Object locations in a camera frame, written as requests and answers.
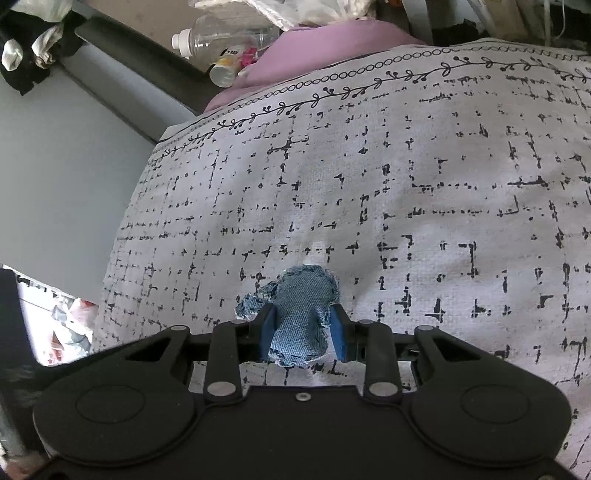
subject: patterned bedspread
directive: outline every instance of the patterned bedspread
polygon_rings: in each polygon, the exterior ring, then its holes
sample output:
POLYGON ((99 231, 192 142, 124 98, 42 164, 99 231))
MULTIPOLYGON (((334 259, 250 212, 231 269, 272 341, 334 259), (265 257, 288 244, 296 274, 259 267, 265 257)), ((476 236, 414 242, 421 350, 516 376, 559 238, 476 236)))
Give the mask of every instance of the patterned bedspread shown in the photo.
MULTIPOLYGON (((403 46, 177 127, 122 221, 96 346, 178 323, 211 331, 286 268, 319 264, 352 318, 436 324, 557 384, 573 407, 559 460, 588 478, 588 60, 500 41, 403 46)), ((242 373, 363 380, 330 353, 242 373)))

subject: small bottle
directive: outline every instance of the small bottle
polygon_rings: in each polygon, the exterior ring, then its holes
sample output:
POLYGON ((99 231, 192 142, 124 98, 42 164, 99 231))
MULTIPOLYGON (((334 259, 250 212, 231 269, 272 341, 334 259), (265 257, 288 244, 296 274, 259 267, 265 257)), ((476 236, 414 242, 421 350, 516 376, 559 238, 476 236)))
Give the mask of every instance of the small bottle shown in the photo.
POLYGON ((242 70, 242 55, 248 46, 234 45, 227 48, 209 71, 209 77, 218 87, 231 87, 238 72, 242 70))

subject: pink blanket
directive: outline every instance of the pink blanket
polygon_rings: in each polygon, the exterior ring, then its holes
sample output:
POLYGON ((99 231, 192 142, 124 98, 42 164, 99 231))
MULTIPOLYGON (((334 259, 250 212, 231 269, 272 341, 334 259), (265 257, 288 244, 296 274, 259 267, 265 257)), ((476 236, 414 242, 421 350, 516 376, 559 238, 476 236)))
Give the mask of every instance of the pink blanket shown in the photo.
POLYGON ((206 111, 269 85, 284 82, 340 61, 389 50, 399 45, 424 45, 396 25, 364 18, 319 28, 285 32, 254 64, 248 75, 216 95, 206 111))

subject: white cable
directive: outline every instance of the white cable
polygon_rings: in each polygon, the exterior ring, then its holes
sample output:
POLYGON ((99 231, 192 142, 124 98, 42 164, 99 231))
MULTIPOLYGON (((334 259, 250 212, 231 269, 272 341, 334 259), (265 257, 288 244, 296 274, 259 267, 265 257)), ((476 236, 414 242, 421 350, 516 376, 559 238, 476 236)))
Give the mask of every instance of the white cable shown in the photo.
POLYGON ((562 0, 562 32, 554 39, 555 41, 562 37, 564 30, 566 30, 566 14, 564 13, 564 0, 562 0))

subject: gray wall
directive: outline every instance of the gray wall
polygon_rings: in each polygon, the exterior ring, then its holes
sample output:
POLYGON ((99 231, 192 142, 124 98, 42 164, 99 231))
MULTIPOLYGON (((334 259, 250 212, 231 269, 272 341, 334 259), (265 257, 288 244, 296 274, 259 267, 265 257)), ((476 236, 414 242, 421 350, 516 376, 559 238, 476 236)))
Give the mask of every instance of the gray wall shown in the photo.
POLYGON ((0 262, 98 301, 151 150, 60 70, 24 97, 0 79, 0 262))

